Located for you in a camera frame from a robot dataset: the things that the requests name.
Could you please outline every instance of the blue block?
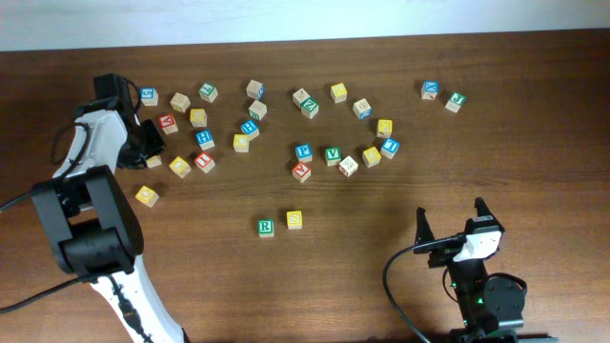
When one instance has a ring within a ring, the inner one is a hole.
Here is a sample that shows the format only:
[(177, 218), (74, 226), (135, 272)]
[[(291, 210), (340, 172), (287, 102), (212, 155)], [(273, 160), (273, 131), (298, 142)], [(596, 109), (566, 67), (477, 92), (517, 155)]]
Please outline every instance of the blue block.
[(303, 144), (296, 147), (296, 157), (299, 159), (312, 156), (313, 154), (312, 147), (310, 147), (309, 144)]

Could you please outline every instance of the toy block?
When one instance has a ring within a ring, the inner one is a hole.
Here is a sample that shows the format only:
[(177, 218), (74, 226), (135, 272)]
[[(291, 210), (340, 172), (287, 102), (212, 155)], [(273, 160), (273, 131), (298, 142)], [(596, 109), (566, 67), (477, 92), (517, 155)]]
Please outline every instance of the toy block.
[(331, 96), (336, 104), (347, 100), (347, 89), (345, 85), (341, 82), (340, 84), (336, 84), (331, 87)]
[(421, 85), (421, 98), (423, 100), (434, 100), (438, 95), (437, 81), (424, 81)]
[(208, 114), (203, 109), (191, 109), (191, 124), (195, 128), (205, 128), (208, 126)]
[(191, 105), (191, 100), (189, 100), (189, 97), (186, 95), (176, 93), (173, 96), (172, 101), (170, 101), (170, 105), (172, 105), (174, 110), (186, 113)]
[(212, 139), (209, 130), (198, 132), (194, 137), (197, 139), (197, 144), (199, 144), (201, 150), (207, 150), (214, 147), (214, 140)]
[(339, 170), (346, 176), (350, 177), (353, 173), (358, 170), (358, 164), (352, 158), (352, 156), (347, 156), (339, 163)]
[(336, 166), (341, 162), (341, 150), (338, 147), (326, 149), (325, 154), (327, 166)]
[(302, 229), (303, 213), (301, 211), (286, 212), (286, 222), (288, 223), (288, 230)]
[(303, 103), (303, 101), (309, 99), (310, 97), (311, 96), (309, 96), (309, 94), (305, 90), (300, 89), (293, 93), (293, 102), (298, 108), (301, 108), (301, 104)]
[(233, 147), (237, 152), (248, 152), (249, 143), (248, 134), (236, 134), (233, 139)]
[(148, 168), (154, 168), (154, 167), (160, 166), (160, 165), (161, 165), (161, 155), (155, 155), (146, 160), (146, 166)]
[(159, 200), (159, 194), (146, 186), (142, 186), (140, 191), (138, 191), (135, 195), (135, 198), (138, 199), (142, 204), (151, 208), (154, 206), (154, 203)]
[(377, 122), (377, 137), (390, 138), (392, 135), (392, 120), (379, 119)]
[(310, 162), (313, 156), (314, 152), (309, 144), (296, 146), (296, 159), (298, 159), (298, 162)]
[(274, 236), (274, 221), (272, 219), (258, 221), (258, 236), (261, 238)]
[(267, 105), (255, 100), (248, 108), (248, 113), (258, 121), (263, 120), (263, 117), (267, 114)]
[(212, 103), (218, 96), (218, 89), (215, 85), (206, 82), (199, 89), (199, 96), (201, 96), (203, 100)]
[(445, 109), (452, 111), (453, 113), (458, 113), (461, 106), (464, 105), (464, 102), (466, 102), (466, 96), (455, 91), (451, 94), (449, 101), (447, 101)]
[(165, 114), (159, 117), (159, 126), (166, 134), (178, 132), (178, 125), (175, 123), (173, 119), (173, 115)]
[(358, 119), (368, 118), (373, 113), (373, 109), (371, 109), (371, 105), (366, 99), (356, 101), (353, 110)]
[(143, 88), (140, 90), (140, 99), (144, 106), (156, 106), (159, 103), (159, 94), (154, 88)]
[(251, 141), (258, 137), (260, 132), (254, 120), (250, 119), (241, 126), (241, 131), (248, 135), (248, 140)]
[(248, 87), (246, 88), (246, 95), (255, 100), (260, 100), (263, 98), (263, 93), (265, 92), (265, 86), (258, 81), (250, 80)]
[(388, 138), (385, 140), (383, 145), (381, 146), (381, 154), (388, 157), (389, 159), (394, 158), (394, 155), (397, 153), (398, 148), (400, 147), (400, 143), (392, 138)]
[(309, 168), (303, 162), (298, 162), (298, 164), (293, 168), (293, 176), (300, 182), (303, 183), (310, 176), (312, 176), (312, 169)]
[(377, 148), (372, 147), (362, 153), (362, 159), (364, 160), (364, 164), (368, 168), (371, 168), (372, 166), (379, 164), (379, 161), (381, 161), (381, 155), (379, 154)]
[(200, 153), (194, 160), (195, 165), (205, 173), (208, 173), (216, 164), (205, 152)]
[(172, 169), (172, 172), (175, 172), (176, 175), (180, 176), (180, 178), (184, 178), (184, 176), (191, 172), (191, 166), (179, 156), (170, 163), (170, 169)]
[(319, 110), (320, 106), (317, 104), (317, 101), (313, 99), (313, 97), (307, 98), (301, 103), (301, 113), (305, 114), (305, 116), (310, 119), (314, 119)]

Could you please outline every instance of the wire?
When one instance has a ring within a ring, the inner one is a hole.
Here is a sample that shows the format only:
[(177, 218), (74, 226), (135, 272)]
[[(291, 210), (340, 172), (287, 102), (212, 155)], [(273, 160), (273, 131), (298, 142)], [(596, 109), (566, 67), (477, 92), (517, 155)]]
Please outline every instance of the wire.
[(455, 299), (450, 293), (449, 290), (447, 290), (447, 282), (445, 281), (445, 279), (447, 278), (447, 273), (449, 272), (449, 268), (445, 268), (445, 272), (442, 273), (442, 288), (445, 290), (445, 293), (447, 294), (447, 296), (449, 296), (449, 298), (451, 298), (451, 300), (458, 302), (457, 299)]
[(55, 287), (51, 287), (47, 290), (44, 290), (38, 294), (35, 294), (25, 300), (21, 300), (16, 304), (4, 307), (4, 308), (0, 308), (0, 314), (6, 314), (6, 313), (11, 313), (13, 311), (17, 311), (25, 306), (28, 306), (29, 304), (38, 301), (42, 298), (44, 298), (47, 295), (51, 295), (53, 293), (59, 292), (69, 286), (75, 285), (77, 283), (81, 283), (81, 282), (91, 282), (94, 279), (100, 277), (100, 276), (104, 276), (103, 274), (90, 274), (90, 275), (85, 275), (85, 276), (80, 276), (80, 277), (76, 277), (72, 280), (68, 280), (64, 283), (61, 283)]
[(388, 296), (388, 299), (390, 300), (390, 303), (392, 304), (394, 309), (398, 312), (398, 314), (400, 315), (402, 320), (409, 326), (409, 328), (411, 328), (411, 330), (417, 335), (417, 337), (419, 337), (419, 339), (421, 339), (421, 341), (423, 341), (425, 343), (431, 343), (430, 339), (428, 339), (428, 337), (426, 337), (426, 335), (423, 334), (416, 327), (416, 325), (413, 323), (413, 321), (411, 321), (411, 319), (409, 319), (409, 317), (402, 311), (402, 309), (399, 307), (397, 302), (394, 300), (394, 297), (392, 296), (392, 292), (390, 292), (390, 287), (388, 286), (388, 270), (390, 269), (390, 266), (392, 265), (392, 262), (394, 262), (394, 260), (399, 258), (404, 253), (412, 252), (415, 248), (429, 248), (429, 247), (433, 247), (435, 245), (444, 244), (444, 243), (451, 242), (451, 241), (454, 241), (454, 240), (457, 240), (457, 239), (458, 239), (457, 236), (451, 236), (451, 237), (442, 238), (442, 239), (439, 239), (439, 240), (436, 240), (436, 241), (433, 241), (433, 242), (417, 244), (417, 245), (414, 245), (412, 247), (403, 249), (400, 252), (395, 253), (394, 256), (390, 257), (388, 262), (385, 264), (385, 267), (383, 268), (383, 275), (382, 275), (382, 278), (383, 278), (383, 289), (385, 290), (385, 293)]

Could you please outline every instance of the wooden table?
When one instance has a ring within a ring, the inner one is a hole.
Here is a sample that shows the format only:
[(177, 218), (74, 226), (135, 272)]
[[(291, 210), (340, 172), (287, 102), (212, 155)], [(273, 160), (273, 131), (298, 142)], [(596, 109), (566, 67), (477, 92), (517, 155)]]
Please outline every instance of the wooden table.
[[(476, 196), (506, 228), (488, 271), (530, 285), (520, 332), (610, 336), (610, 30), (1, 53), (3, 201), (51, 176), (52, 138), (107, 72), (156, 87), (159, 106), (141, 117), (176, 116), (164, 165), (116, 178), (142, 225), (151, 280), (193, 342), (413, 336), (383, 292), (383, 265), (413, 243), (418, 206), (443, 237), (463, 230)], [(236, 153), (250, 79), (264, 83), (269, 112), (250, 152)], [(425, 79), (440, 82), (438, 100), (419, 98)], [(197, 95), (204, 81), (218, 87), (213, 104)], [(338, 82), (349, 96), (335, 105)], [(314, 120), (291, 100), (301, 87), (320, 104)], [(180, 179), (167, 166), (200, 151), (186, 114), (169, 106), (177, 91), (210, 115), (209, 174)], [(458, 114), (444, 109), (451, 91), (468, 97)], [(352, 104), (363, 97), (374, 115), (358, 121)], [(361, 163), (379, 144), (379, 118), (394, 120), (402, 143), (393, 160), (360, 164), (349, 179), (326, 167), (327, 146)], [(304, 184), (291, 175), (297, 143), (315, 150)], [(134, 198), (143, 184), (161, 196), (153, 209)], [(303, 210), (300, 231), (286, 229), (291, 209)], [(274, 238), (257, 236), (261, 218), (275, 221)], [(71, 277), (55, 265), (31, 202), (2, 213), (0, 227), (3, 306)], [(390, 284), (423, 330), (444, 334), (461, 316), (442, 270), (426, 261), (401, 257)], [(6, 342), (129, 340), (86, 285), (0, 317), (0, 333)]]

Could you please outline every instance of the black cable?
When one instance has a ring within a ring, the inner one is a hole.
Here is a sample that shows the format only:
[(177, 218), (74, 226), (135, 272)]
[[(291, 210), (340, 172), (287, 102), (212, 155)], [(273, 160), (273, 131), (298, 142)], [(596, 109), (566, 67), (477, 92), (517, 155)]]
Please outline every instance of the black cable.
[(91, 274), (91, 275), (86, 275), (86, 276), (80, 276), (80, 277), (76, 277), (72, 280), (68, 280), (64, 283), (61, 283), (55, 287), (51, 287), (47, 290), (44, 290), (38, 294), (35, 294), (25, 300), (21, 300), (16, 304), (7, 306), (7, 307), (3, 307), (0, 308), (0, 314), (6, 314), (6, 313), (11, 313), (13, 311), (17, 311), (25, 306), (28, 306), (29, 304), (38, 301), (42, 298), (44, 298), (47, 295), (51, 295), (53, 293), (59, 292), (69, 286), (75, 285), (77, 283), (81, 283), (81, 282), (91, 282), (95, 279), (97, 279), (98, 277), (103, 276), (103, 274)]
[(409, 317), (402, 311), (402, 309), (399, 307), (397, 302), (394, 300), (394, 297), (392, 296), (392, 292), (390, 292), (390, 287), (388, 286), (388, 270), (390, 269), (390, 266), (392, 265), (392, 262), (394, 262), (395, 259), (399, 258), (404, 253), (412, 252), (415, 248), (430, 248), (435, 245), (445, 244), (447, 242), (451, 242), (451, 241), (455, 241), (455, 240), (459, 240), (459, 237), (451, 236), (451, 237), (442, 238), (442, 239), (439, 239), (439, 240), (436, 240), (433, 242), (417, 244), (415, 246), (403, 249), (400, 252), (395, 253), (394, 256), (390, 257), (388, 262), (385, 264), (385, 267), (383, 268), (383, 275), (382, 275), (383, 289), (385, 290), (385, 293), (388, 296), (390, 303), (392, 304), (394, 309), (398, 312), (398, 314), (400, 315), (402, 320), (409, 326), (409, 328), (411, 328), (411, 330), (413, 330), (413, 332), (417, 335), (417, 337), (419, 337), (419, 339), (421, 339), (425, 343), (431, 343), (430, 339), (428, 339), (428, 337), (426, 337), (426, 335), (423, 334), (416, 327), (416, 325), (413, 323), (413, 321), (411, 321), (411, 319), (409, 319)]
[(118, 297), (118, 308), (123, 313), (123, 319), (137, 334), (139, 334), (144, 343), (153, 343), (151, 337), (144, 333), (142, 328), (142, 320), (137, 310), (133, 307), (132, 302), (125, 298), (125, 295), (121, 292), (121, 287), (118, 285), (112, 275), (108, 275), (108, 278), (112, 282), (112, 293)]
[(442, 273), (442, 288), (445, 290), (445, 293), (447, 294), (447, 296), (449, 296), (449, 298), (451, 298), (451, 300), (458, 302), (457, 299), (455, 299), (450, 293), (449, 290), (447, 290), (447, 282), (446, 282), (446, 278), (447, 278), (447, 273), (449, 272), (449, 268), (445, 268), (445, 272)]

